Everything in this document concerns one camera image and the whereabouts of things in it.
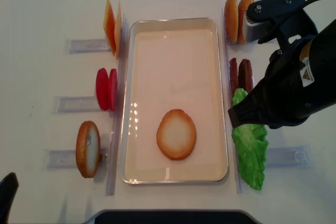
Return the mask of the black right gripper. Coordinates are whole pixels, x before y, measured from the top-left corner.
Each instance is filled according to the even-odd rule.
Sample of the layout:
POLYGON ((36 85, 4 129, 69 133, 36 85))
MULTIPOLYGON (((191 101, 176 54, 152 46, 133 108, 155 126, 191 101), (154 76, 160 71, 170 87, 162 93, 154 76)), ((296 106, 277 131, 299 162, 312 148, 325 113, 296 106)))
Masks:
POLYGON ((335 22, 318 35, 295 40, 270 61, 262 82, 249 93, 237 88, 228 110, 232 127, 295 126, 335 104, 335 22))

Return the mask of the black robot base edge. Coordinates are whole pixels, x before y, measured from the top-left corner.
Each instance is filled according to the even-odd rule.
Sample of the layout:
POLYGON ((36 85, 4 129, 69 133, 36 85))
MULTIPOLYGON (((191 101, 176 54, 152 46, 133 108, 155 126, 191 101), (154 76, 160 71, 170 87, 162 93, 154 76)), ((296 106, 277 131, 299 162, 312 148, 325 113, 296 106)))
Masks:
POLYGON ((237 211, 196 210, 118 210, 107 211, 95 218, 95 223, 256 223, 237 211))

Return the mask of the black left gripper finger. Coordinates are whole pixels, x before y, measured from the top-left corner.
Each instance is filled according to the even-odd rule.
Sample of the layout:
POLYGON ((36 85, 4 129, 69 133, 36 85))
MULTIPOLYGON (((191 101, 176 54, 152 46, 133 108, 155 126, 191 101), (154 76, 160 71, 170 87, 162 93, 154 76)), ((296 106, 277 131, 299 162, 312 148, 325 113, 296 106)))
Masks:
POLYGON ((16 173, 11 172, 1 180, 0 184, 0 218, 1 224, 8 223, 10 209, 18 190, 16 173))

